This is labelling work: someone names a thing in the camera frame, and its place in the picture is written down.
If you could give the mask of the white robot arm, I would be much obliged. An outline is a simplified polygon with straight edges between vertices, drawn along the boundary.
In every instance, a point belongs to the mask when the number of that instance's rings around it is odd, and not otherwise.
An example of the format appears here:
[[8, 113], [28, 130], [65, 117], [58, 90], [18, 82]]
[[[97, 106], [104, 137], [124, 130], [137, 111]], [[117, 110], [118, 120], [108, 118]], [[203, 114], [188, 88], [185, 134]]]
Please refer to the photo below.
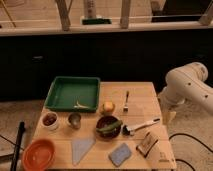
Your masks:
[[200, 62], [174, 68], [166, 74], [166, 86], [158, 95], [164, 125], [174, 119], [176, 112], [173, 108], [185, 100], [197, 103], [213, 115], [213, 87], [205, 84], [207, 78], [207, 67]]

